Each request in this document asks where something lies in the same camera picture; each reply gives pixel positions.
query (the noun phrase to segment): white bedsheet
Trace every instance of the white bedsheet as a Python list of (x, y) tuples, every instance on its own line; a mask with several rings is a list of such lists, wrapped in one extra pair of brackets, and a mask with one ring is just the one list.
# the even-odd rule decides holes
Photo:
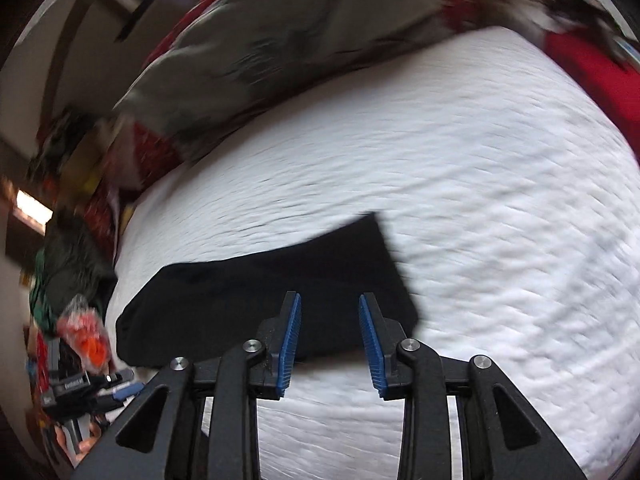
[[(115, 342), (166, 264), (380, 211), (416, 337), (491, 356), (606, 478), (640, 432), (639, 200), (635, 159), (597, 106), (515, 33), (482, 30), (312, 89), (160, 181), (126, 231), (108, 330)], [(262, 475), (395, 478), (401, 420), (364, 358), (296, 366), (286, 398), (259, 405)]]

